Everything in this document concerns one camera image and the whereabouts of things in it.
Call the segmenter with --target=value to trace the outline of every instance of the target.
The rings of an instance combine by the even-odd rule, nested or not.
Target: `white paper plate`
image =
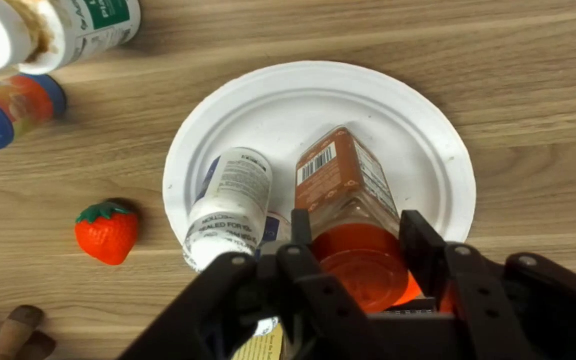
[[[177,239],[210,163],[243,146],[272,164],[269,210],[290,219],[299,156],[345,125],[377,156],[398,210],[419,210],[446,241],[473,223],[473,165],[459,134],[403,82],[360,66],[298,61],[252,71],[206,97],[185,119],[166,158],[163,200]]]

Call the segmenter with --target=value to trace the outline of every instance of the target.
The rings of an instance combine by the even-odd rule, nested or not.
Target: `wood grain surface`
[[[429,98],[473,161],[468,241],[494,260],[535,251],[576,271],[576,0],[142,0],[142,11],[130,44],[53,73],[65,121],[0,151],[0,324],[17,305],[41,307],[53,359],[114,358],[194,278],[163,209],[169,145],[220,85],[295,60],[366,66]],[[112,197],[146,215],[117,267],[73,237],[78,213]]]

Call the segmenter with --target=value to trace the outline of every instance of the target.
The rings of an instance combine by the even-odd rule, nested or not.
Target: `plastic jar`
[[[0,0],[0,69],[42,75],[132,39],[138,0]]]
[[[0,149],[66,111],[62,88],[48,75],[0,81]]]
[[[253,255],[265,224],[273,176],[268,161],[249,148],[217,157],[190,209],[183,257],[201,272],[224,253]]]

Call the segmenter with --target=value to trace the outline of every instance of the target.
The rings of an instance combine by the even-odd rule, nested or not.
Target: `bolt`
[[[242,265],[246,262],[246,259],[243,256],[235,256],[231,260],[233,265]]]
[[[534,267],[537,265],[537,260],[534,257],[528,255],[519,256],[519,262],[527,267]]]
[[[459,254],[459,255],[470,255],[471,254],[471,249],[467,248],[466,246],[457,246],[456,248],[454,248],[455,253]]]

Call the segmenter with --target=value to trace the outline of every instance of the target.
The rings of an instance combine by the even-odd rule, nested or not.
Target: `strawberry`
[[[138,223],[134,212],[115,202],[101,202],[81,212],[75,237],[88,255],[108,265],[119,265],[137,242]]]

